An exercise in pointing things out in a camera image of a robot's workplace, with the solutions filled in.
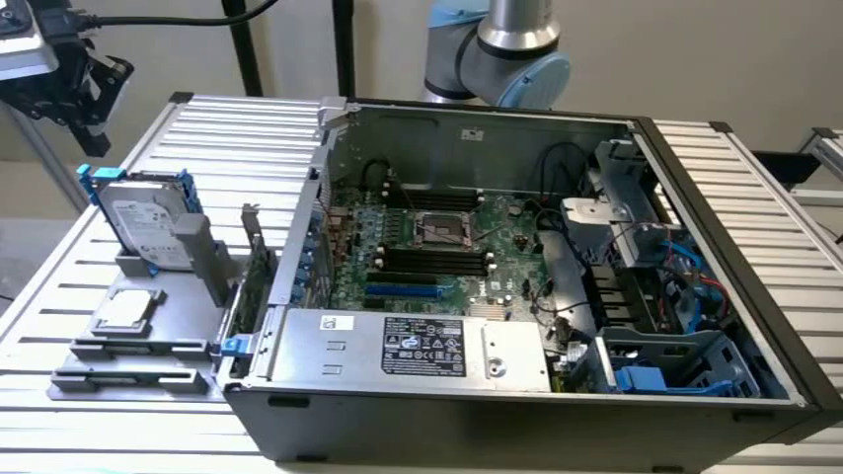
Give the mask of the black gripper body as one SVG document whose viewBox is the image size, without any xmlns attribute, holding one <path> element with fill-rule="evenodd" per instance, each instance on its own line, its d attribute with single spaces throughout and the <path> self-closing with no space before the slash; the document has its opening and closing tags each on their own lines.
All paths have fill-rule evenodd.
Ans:
<svg viewBox="0 0 843 474">
<path fill-rule="evenodd" d="M 2 99 L 34 119 L 68 127 L 103 127 L 135 73 L 126 59 L 100 55 L 91 41 L 55 46 L 58 69 L 2 81 Z"/>
</svg>

